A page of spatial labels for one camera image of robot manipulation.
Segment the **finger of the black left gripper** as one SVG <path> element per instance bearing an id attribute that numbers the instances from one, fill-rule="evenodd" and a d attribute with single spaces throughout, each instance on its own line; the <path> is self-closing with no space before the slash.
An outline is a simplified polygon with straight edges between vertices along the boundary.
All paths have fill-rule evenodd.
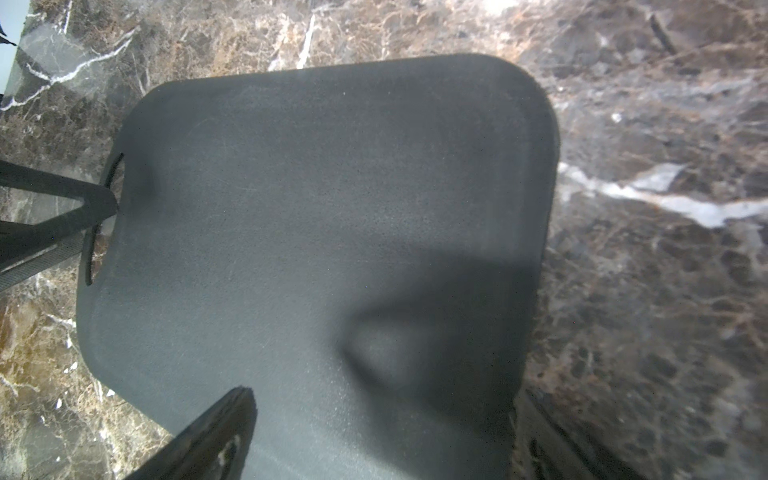
<path id="1" fill-rule="evenodd" d="M 79 207 L 40 223 L 1 223 L 2 290 L 76 255 L 86 231 L 118 210 L 115 196 L 106 186 L 7 161 L 1 162 L 1 185 L 81 202 Z"/>

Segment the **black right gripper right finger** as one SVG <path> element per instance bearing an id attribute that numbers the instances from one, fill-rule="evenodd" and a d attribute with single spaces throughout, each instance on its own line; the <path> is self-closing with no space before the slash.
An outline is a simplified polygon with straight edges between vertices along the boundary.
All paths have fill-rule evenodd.
<path id="1" fill-rule="evenodd" d="M 514 403 L 515 447 L 527 479 L 641 479 L 602 443 L 557 421 L 531 391 Z"/>

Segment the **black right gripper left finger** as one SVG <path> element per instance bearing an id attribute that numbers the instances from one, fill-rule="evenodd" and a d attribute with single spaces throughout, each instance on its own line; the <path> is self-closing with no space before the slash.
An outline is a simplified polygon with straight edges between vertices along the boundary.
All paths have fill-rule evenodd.
<path id="1" fill-rule="evenodd" d="M 239 479 L 257 420 L 253 390 L 236 387 L 159 450 L 130 479 Z"/>

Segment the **dark grey cutting board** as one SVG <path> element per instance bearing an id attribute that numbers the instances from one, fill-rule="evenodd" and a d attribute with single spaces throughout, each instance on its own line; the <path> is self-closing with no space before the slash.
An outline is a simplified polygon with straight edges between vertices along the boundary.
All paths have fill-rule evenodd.
<path id="1" fill-rule="evenodd" d="M 503 479 L 559 155 L 467 54 L 175 81 L 125 118 L 79 347 L 172 433 L 253 390 L 248 479 Z"/>

